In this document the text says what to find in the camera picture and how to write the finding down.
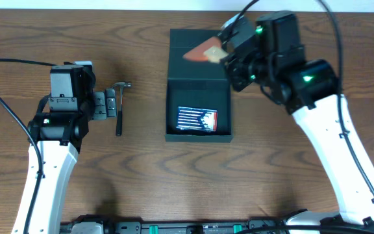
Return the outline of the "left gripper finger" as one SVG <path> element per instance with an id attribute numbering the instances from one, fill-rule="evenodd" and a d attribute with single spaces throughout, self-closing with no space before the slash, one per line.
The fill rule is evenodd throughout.
<path id="1" fill-rule="evenodd" d="M 108 118 L 114 118 L 117 115 L 116 110 L 116 92 L 113 88 L 105 90 L 106 115 Z"/>
<path id="2" fill-rule="evenodd" d="M 104 92 L 94 92 L 93 101 L 95 104 L 93 120 L 106 120 L 106 101 Z"/>

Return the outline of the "black handled claw hammer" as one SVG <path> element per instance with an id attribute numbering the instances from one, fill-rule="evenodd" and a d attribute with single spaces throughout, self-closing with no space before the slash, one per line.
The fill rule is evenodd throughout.
<path id="1" fill-rule="evenodd" d="M 116 136 L 120 137 L 122 135 L 122 123 L 123 123 L 123 91 L 126 88 L 132 88 L 132 83 L 127 81 L 120 81 L 111 86 L 111 88 L 119 88 L 119 106 L 117 114 L 117 124 L 116 124 Z"/>

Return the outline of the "orange scraper wooden handle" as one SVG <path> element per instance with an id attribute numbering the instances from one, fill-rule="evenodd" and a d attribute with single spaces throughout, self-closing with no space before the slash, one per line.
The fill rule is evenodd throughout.
<path id="1" fill-rule="evenodd" d="M 228 57 L 228 55 L 229 54 L 222 49 L 220 39 L 213 36 L 184 54 L 183 58 L 192 62 L 220 63 L 223 59 Z"/>

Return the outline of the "screwdriver set blister pack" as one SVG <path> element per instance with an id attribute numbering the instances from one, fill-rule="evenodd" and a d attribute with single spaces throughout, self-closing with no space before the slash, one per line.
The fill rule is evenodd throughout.
<path id="1" fill-rule="evenodd" d="M 215 132 L 217 130 L 217 120 L 217 110 L 178 107 L 177 129 Z"/>

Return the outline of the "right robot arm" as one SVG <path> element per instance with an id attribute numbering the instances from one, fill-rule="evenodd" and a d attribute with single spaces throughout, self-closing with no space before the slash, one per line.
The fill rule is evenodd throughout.
<path id="1" fill-rule="evenodd" d="M 326 60 L 306 58 L 296 15 L 284 10 L 251 22 L 237 14 L 216 42 L 233 88 L 256 83 L 285 108 L 311 142 L 336 196 L 336 212 L 298 211 L 276 231 L 374 233 L 374 165 L 351 120 L 340 77 Z"/>

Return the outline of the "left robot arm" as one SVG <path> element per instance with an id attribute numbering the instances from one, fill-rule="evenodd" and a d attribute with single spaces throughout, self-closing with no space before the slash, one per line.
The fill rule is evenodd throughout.
<path id="1" fill-rule="evenodd" d="M 50 71 L 51 91 L 28 130 L 36 145 L 13 233 L 59 233 L 68 181 L 92 120 L 120 117 L 113 88 L 94 91 L 90 61 L 65 62 Z"/>

